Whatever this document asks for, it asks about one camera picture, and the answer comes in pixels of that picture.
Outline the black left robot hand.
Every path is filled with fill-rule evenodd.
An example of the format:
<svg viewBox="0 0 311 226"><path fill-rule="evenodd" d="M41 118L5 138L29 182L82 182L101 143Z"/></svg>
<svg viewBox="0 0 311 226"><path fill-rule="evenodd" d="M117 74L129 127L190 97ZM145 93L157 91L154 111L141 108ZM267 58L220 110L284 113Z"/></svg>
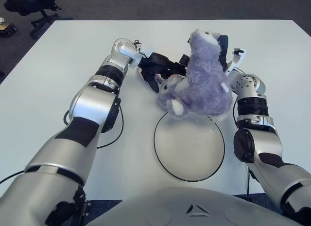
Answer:
<svg viewBox="0 0 311 226"><path fill-rule="evenodd" d="M141 69L141 76L155 93L159 93L159 85L156 81L157 74L163 79L177 74L186 76L186 68L190 57L182 55L179 62L172 62L167 57L153 52L148 58L143 57L138 65Z"/></svg>

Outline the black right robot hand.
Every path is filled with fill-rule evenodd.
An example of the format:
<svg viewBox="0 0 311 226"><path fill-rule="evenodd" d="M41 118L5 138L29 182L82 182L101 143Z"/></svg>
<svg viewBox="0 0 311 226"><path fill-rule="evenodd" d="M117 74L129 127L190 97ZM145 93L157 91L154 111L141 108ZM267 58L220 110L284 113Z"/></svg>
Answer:
<svg viewBox="0 0 311 226"><path fill-rule="evenodd" d="M188 43L190 60L187 66L187 75L195 72L220 73L227 67L228 36L193 32Z"/></svg>

